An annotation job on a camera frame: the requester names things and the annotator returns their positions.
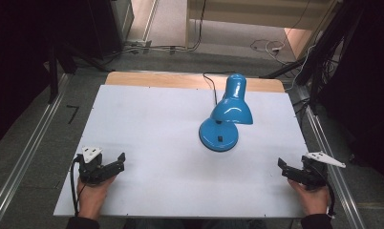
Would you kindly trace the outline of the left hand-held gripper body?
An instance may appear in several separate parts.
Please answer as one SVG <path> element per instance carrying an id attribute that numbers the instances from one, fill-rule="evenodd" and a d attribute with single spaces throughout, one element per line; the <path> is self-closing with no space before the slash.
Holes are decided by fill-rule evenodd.
<path id="1" fill-rule="evenodd" d="M 98 185 L 124 171 L 124 162 L 114 161 L 102 164 L 102 149 L 99 147 L 82 147 L 79 157 L 79 177 L 83 183 Z"/>

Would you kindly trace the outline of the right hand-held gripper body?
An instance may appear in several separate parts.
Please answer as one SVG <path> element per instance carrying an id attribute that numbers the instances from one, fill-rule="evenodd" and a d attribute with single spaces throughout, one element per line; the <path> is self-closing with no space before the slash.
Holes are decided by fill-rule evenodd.
<path id="1" fill-rule="evenodd" d="M 287 166 L 282 176 L 301 183 L 308 190 L 315 190 L 327 185 L 328 165 L 345 168 L 346 164 L 328 156 L 324 152 L 306 153 L 301 157 L 301 169 Z"/>

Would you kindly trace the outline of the blue desk lamp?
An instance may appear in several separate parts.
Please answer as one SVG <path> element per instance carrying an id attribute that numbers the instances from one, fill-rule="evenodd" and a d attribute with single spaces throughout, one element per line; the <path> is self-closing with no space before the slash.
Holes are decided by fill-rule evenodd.
<path id="1" fill-rule="evenodd" d="M 245 102 L 245 89 L 246 79 L 243 75 L 234 73 L 227 78 L 222 100 L 199 129 L 201 143 L 209 150 L 231 150 L 239 139 L 236 125 L 253 123 L 251 110 Z"/>

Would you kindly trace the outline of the person's right hand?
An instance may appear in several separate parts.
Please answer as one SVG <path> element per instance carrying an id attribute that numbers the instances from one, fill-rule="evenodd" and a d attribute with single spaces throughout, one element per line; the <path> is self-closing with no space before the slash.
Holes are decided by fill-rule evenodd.
<path id="1" fill-rule="evenodd" d="M 306 216 L 327 214 L 330 197 L 327 186 L 315 190 L 308 190 L 305 185 L 290 179 L 288 180 L 288 184 L 298 194 Z"/>

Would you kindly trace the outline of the person's left hand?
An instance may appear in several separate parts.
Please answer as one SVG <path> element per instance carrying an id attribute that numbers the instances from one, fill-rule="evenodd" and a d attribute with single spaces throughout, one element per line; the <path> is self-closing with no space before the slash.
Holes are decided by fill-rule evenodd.
<path id="1" fill-rule="evenodd" d="M 109 187 L 115 179 L 115 177 L 111 177 L 97 186 L 88 186 L 79 179 L 77 181 L 79 194 L 79 212 L 77 215 L 86 219 L 98 220 Z"/>

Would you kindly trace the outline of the black metal stand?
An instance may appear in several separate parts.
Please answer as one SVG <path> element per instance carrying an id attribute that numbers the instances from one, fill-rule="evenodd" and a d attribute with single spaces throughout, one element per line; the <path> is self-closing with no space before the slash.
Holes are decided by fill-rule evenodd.
<path id="1" fill-rule="evenodd" d="M 293 69 L 300 72 L 292 80 L 299 89 L 311 81 L 308 106 L 314 110 L 316 97 L 321 83 L 325 62 L 332 56 L 341 40 L 356 28 L 363 13 L 365 0 L 344 0 L 336 15 L 315 45 L 310 46 L 305 57 L 287 64 L 282 69 L 263 76 L 263 79 L 275 79 Z"/>

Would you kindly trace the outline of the light wooden cabinet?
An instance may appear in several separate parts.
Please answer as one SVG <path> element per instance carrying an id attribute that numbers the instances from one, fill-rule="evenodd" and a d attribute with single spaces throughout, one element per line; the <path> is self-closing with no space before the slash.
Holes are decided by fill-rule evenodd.
<path id="1" fill-rule="evenodd" d="M 186 0 L 186 22 L 209 21 L 284 28 L 296 58 L 327 28 L 343 0 Z"/>

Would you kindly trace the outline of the aluminium floor rail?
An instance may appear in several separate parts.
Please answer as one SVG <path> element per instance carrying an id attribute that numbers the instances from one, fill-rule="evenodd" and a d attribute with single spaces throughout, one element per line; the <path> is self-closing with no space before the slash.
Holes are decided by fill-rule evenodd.
<path id="1" fill-rule="evenodd" d="M 59 92 L 52 103 L 48 104 L 36 124 L 30 139 L 22 150 L 16 163 L 12 166 L 12 170 L 8 175 L 8 178 L 0 188 L 0 222 L 6 213 L 13 196 L 15 195 L 20 182 L 22 181 L 26 171 L 28 170 L 32 159 L 47 132 L 50 123 L 61 103 L 61 100 L 66 93 L 67 87 L 73 78 L 72 74 L 63 73 L 57 86 Z"/>
<path id="2" fill-rule="evenodd" d="M 314 112 L 310 105 L 306 105 L 303 117 L 302 133 L 311 151 L 321 150 L 328 156 L 336 157 L 321 124 L 319 114 Z M 347 222 L 348 229 L 367 229 L 366 224 L 356 206 L 349 185 L 344 178 L 344 169 L 328 165 L 328 181 L 334 191 L 334 223 L 338 221 Z"/>

